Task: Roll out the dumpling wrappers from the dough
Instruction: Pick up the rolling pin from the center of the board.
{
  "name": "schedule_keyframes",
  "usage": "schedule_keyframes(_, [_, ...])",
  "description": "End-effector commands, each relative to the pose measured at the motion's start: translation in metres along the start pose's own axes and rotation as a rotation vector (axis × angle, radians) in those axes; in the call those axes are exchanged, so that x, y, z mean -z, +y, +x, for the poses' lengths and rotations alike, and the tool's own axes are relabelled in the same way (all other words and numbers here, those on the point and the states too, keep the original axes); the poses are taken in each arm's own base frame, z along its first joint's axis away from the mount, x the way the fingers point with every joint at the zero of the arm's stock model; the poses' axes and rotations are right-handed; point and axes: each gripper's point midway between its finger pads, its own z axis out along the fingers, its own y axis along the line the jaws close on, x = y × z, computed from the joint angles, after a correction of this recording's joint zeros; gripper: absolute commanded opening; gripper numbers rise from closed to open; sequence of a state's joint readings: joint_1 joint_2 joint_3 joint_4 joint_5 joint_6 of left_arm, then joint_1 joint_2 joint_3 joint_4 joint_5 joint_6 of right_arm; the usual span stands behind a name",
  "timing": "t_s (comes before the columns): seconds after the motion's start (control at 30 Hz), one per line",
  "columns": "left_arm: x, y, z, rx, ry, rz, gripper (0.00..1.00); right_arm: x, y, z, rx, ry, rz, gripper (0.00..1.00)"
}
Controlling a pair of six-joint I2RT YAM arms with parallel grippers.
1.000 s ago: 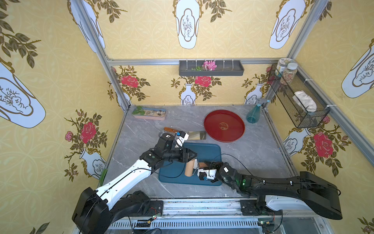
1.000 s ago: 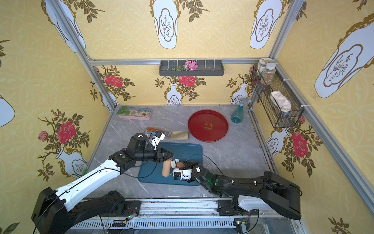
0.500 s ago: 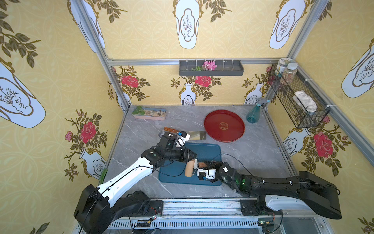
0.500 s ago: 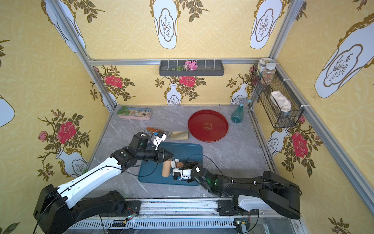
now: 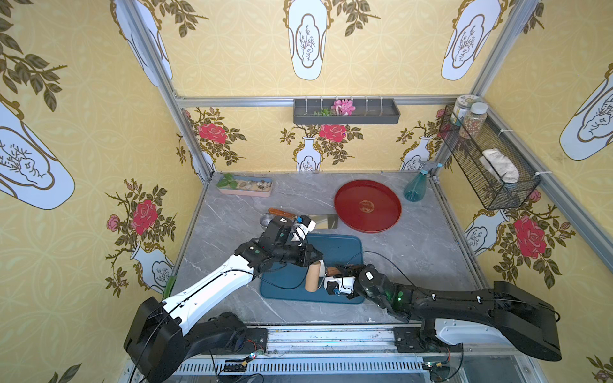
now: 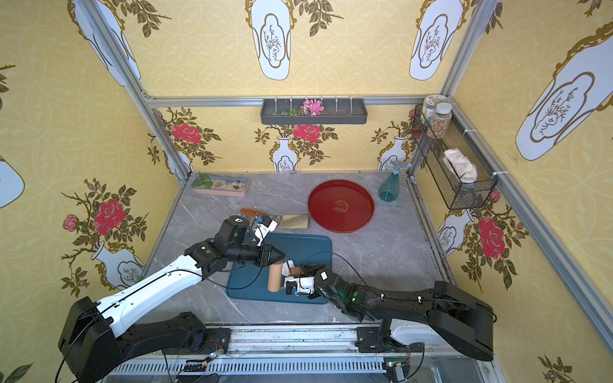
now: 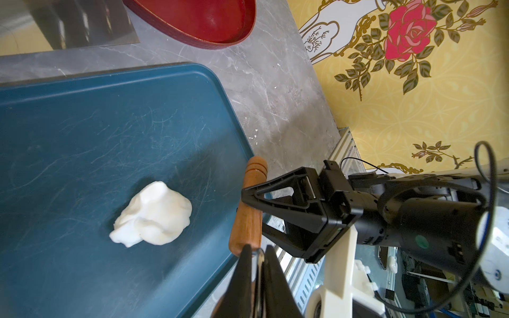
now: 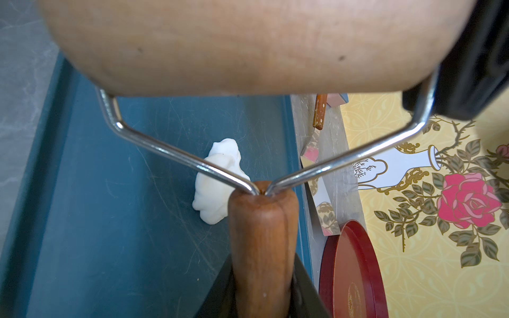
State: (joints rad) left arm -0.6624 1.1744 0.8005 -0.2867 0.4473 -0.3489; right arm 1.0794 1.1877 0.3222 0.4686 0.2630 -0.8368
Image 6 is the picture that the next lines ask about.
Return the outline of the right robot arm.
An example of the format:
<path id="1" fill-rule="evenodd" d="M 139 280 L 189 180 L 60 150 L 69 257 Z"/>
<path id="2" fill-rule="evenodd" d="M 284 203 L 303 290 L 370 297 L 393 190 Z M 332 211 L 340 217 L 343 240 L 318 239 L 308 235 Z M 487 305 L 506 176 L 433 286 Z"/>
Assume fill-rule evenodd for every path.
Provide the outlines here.
<path id="1" fill-rule="evenodd" d="M 323 265 L 302 272 L 298 278 L 285 278 L 287 295 L 325 298 L 359 322 L 404 320 L 428 325 L 461 354 L 483 362 L 494 359 L 493 308 L 449 282 L 437 281 L 419 291 L 392 291 L 349 283 Z"/>

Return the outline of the teal plastic tray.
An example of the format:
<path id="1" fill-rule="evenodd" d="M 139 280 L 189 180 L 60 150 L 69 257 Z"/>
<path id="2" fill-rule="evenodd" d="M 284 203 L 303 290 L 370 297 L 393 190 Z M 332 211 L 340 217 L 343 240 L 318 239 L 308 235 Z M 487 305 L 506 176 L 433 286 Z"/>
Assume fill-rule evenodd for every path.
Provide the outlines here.
<path id="1" fill-rule="evenodd" d="M 271 244 L 286 254 L 285 260 L 291 260 L 295 266 L 301 267 L 304 263 L 308 266 L 316 264 L 331 265 L 332 243 L 327 236 L 309 236 L 297 234 L 271 233 L 265 239 L 266 244 Z M 261 271 L 258 279 L 250 287 L 242 290 L 226 290 L 230 298 L 278 302 L 278 303 L 299 303 L 311 305 L 325 305 L 327 300 L 323 297 L 309 299 L 306 295 L 287 295 L 283 287 L 278 292 L 268 290 L 267 268 L 247 264 L 240 268 L 238 264 L 233 266 L 233 273 L 230 274 L 226 285 L 232 287 L 244 287 L 252 282 Z"/>

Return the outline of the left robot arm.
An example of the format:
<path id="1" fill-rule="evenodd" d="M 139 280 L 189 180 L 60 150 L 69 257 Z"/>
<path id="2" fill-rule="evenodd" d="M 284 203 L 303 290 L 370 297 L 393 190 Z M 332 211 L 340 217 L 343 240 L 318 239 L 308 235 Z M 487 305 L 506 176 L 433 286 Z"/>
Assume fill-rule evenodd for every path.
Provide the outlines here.
<path id="1" fill-rule="evenodd" d="M 140 319 L 161 303 L 209 280 L 228 263 L 269 267 L 285 255 L 267 243 L 278 223 L 269 215 L 249 220 L 232 215 L 212 238 L 188 247 L 168 266 L 115 295 L 93 301 L 84 297 L 67 315 L 58 348 L 61 366 L 78 382 L 97 382 L 135 357 L 161 349 L 204 348 L 206 327 L 190 312 L 163 322 Z"/>

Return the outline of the wooden rolling pin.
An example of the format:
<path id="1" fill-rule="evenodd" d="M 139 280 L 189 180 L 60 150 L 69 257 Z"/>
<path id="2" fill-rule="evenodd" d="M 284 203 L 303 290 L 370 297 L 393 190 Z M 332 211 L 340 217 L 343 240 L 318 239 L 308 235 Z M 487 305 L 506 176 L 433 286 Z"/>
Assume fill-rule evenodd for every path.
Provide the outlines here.
<path id="1" fill-rule="evenodd" d="M 302 268 L 295 266 L 293 261 L 274 263 L 269 267 L 268 291 L 279 292 L 284 286 L 285 280 L 298 278 L 302 274 Z"/>

